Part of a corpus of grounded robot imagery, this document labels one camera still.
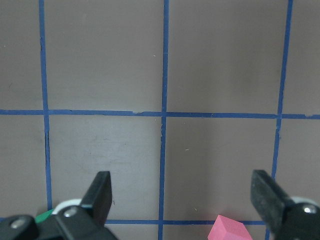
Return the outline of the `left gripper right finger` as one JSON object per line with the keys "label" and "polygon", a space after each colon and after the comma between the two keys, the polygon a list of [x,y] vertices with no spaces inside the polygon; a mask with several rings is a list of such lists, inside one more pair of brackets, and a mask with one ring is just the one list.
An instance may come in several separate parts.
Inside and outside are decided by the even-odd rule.
{"label": "left gripper right finger", "polygon": [[289,196],[265,170],[253,170],[250,200],[275,240],[318,240],[320,205]]}

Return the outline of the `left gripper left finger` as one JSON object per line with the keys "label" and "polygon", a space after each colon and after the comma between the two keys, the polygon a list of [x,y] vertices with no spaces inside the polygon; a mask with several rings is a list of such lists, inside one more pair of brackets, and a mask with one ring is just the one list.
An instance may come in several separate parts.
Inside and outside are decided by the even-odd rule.
{"label": "left gripper left finger", "polygon": [[0,222],[2,240],[116,240],[105,222],[112,204],[109,171],[99,171],[77,205],[65,206],[37,223],[30,215],[13,215]]}

